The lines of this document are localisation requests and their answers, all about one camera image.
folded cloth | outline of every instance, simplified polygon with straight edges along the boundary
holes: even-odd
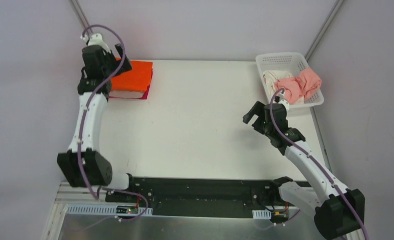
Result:
[[[311,68],[306,68],[298,76],[279,79],[275,82],[275,88],[284,88],[285,99],[293,104],[301,97],[307,101],[316,93],[321,84],[320,77]]]
[[[277,88],[275,87],[275,83],[279,79],[287,79],[287,78],[292,78],[293,75],[286,70],[266,70],[263,72],[263,79],[267,87],[267,92],[269,94],[269,97],[272,97],[273,94],[275,94]],[[293,102],[293,104],[303,104],[304,103],[304,97],[300,97],[296,101]]]

white cloth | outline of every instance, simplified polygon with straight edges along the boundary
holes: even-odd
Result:
[[[267,86],[269,97],[271,98],[276,92],[275,82],[279,79],[292,78],[293,75],[286,70],[266,70],[263,72],[264,83]],[[303,104],[304,97],[298,99],[294,104]]]

plastic basket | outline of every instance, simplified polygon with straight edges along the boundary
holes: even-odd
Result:
[[[266,70],[287,70],[292,75],[297,76],[302,70],[309,67],[306,59],[301,53],[298,52],[278,52],[278,53],[267,53],[258,55],[256,57],[257,68],[259,69],[260,78],[263,83],[264,91],[267,98],[271,99],[269,92],[267,91],[266,83],[264,82],[263,72]],[[304,101],[303,104],[290,105],[291,109],[296,108],[308,108],[320,105],[324,102],[322,92],[317,92],[308,100]]]

red cloth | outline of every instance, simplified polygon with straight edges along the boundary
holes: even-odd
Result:
[[[304,96],[304,101],[311,98],[320,88],[322,80],[309,67],[300,72],[298,76],[279,79],[275,82],[276,89],[285,89],[285,99],[293,104]]]

robotic arm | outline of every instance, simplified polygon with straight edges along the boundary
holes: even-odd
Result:
[[[127,173],[113,170],[110,162],[98,152],[102,113],[107,106],[108,94],[111,90],[110,81],[95,93],[89,107],[86,108],[86,103],[92,92],[115,71],[120,64],[120,60],[116,60],[100,33],[95,33],[90,38],[85,36],[82,39],[87,46],[82,49],[85,67],[81,70],[82,77],[77,87],[80,108],[76,130],[68,151],[58,154],[57,163],[72,187],[86,187],[78,166],[77,152],[78,142],[80,141],[82,166],[89,183],[92,186],[127,189],[131,176]],[[122,56],[123,50],[120,44],[117,44],[115,47]],[[132,70],[132,65],[126,58],[116,75],[129,70]],[[84,121],[82,121],[83,111],[87,111]]]
[[[286,137],[311,154],[312,150],[305,142],[306,139],[300,131],[296,128],[288,127],[286,116],[289,103],[285,99],[280,99],[280,97],[276,97],[275,100],[277,103],[273,104],[272,110],[277,126]],[[277,132],[271,119],[270,110],[270,105],[264,105],[258,101],[244,115],[243,122],[248,124],[251,118],[257,115],[258,118],[252,124],[254,130],[267,136],[271,144],[301,171],[314,190],[314,192],[307,191],[299,187],[289,177],[281,177],[272,181],[270,185],[270,189],[275,193],[275,199],[289,202],[308,216],[314,218],[317,229],[328,240],[359,229],[359,223],[340,194],[332,187],[325,173],[309,159],[309,156],[285,140]],[[334,180],[334,184],[339,189],[346,190],[344,192],[345,197],[356,210],[361,220],[364,221],[365,197],[363,194],[358,189],[350,190],[329,170],[325,169],[325,171]]]

